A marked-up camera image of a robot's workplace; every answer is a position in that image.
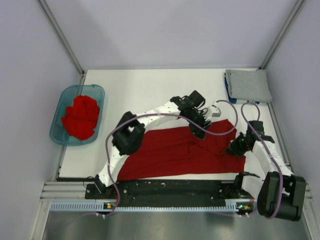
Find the dark red t-shirt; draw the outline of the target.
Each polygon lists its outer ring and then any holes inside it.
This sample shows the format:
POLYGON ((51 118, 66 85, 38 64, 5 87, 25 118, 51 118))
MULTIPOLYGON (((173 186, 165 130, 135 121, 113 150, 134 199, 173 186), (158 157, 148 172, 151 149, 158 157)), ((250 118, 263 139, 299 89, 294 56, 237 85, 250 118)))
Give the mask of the dark red t-shirt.
POLYGON ((118 181, 178 176, 186 174, 240 173, 246 158, 227 154, 225 150, 236 138, 236 130, 227 119, 214 122, 201 140, 185 127, 148 131, 137 152, 122 166, 118 181))

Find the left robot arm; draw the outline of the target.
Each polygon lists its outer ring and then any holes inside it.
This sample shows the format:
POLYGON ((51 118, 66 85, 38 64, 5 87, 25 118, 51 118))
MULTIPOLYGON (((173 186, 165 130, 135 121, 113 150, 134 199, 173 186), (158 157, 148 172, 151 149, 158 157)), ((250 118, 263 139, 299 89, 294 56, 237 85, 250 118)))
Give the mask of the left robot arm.
POLYGON ((212 124, 210 118, 216 112, 213 105, 201 108, 205 103, 203 96, 194 90, 190 95, 174 96, 150 111, 138 114, 130 111, 124 113, 105 140, 107 160, 94 179, 97 194, 105 199, 113 194, 113 184, 120 169, 126 159, 141 147, 145 133, 151 129, 169 121, 184 119, 188 122, 193 136, 203 140, 205 130, 212 124))

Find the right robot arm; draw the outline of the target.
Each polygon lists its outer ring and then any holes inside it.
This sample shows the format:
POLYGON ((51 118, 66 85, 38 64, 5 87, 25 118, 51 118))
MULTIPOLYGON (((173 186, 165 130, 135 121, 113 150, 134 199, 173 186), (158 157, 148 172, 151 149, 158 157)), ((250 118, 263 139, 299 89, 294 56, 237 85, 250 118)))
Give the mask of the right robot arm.
POLYGON ((239 158, 247 152, 256 157, 263 176, 248 171, 239 173, 233 185, 234 194, 239 198, 250 194, 256 200, 258 213, 268 219, 299 221, 302 217, 306 180, 286 166, 274 139, 265 134, 262 121, 249 121, 246 133, 240 133, 225 150, 226 154, 239 158))

